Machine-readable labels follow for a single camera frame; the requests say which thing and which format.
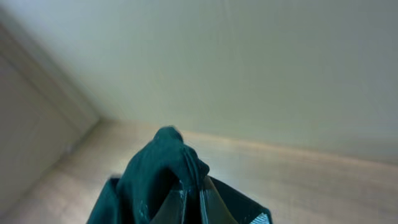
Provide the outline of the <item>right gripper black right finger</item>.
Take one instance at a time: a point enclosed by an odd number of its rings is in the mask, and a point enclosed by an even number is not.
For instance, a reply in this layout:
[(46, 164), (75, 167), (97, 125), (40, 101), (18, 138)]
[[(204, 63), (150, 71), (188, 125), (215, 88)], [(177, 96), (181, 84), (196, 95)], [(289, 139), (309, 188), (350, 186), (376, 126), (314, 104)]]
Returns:
[(205, 224), (273, 224), (268, 208), (210, 176), (200, 190), (200, 215)]

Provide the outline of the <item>black shorts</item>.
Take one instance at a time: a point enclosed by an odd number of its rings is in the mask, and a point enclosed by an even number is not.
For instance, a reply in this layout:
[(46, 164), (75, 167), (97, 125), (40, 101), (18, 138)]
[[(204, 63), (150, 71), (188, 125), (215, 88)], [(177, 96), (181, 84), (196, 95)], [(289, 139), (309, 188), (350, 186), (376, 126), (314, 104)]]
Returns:
[(174, 184), (195, 194), (209, 171), (178, 130), (164, 126), (133, 156), (122, 176), (106, 181), (88, 223), (149, 223)]

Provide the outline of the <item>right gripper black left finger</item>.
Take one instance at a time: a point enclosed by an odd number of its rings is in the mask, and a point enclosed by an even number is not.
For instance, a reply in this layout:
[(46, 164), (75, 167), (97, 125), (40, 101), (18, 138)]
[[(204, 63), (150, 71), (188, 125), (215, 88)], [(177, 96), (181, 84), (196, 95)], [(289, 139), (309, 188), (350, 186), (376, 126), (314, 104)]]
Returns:
[(175, 184), (150, 224), (185, 224), (186, 210), (187, 191), (182, 184)]

